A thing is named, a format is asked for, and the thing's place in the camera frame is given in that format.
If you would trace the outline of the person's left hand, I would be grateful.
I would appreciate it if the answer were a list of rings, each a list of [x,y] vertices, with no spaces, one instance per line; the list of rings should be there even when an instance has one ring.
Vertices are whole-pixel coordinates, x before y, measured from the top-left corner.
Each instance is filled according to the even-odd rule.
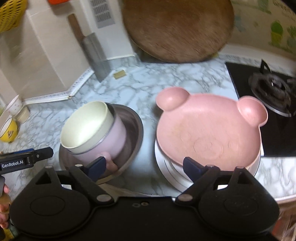
[[[8,197],[9,197],[9,188],[8,186],[5,184],[4,185],[4,188],[3,188],[3,194],[5,195],[6,197],[6,200],[10,200]],[[1,203],[1,228],[2,229],[7,229],[8,226],[9,226],[9,214],[8,214],[8,211],[9,211],[9,208],[10,208],[10,203]]]

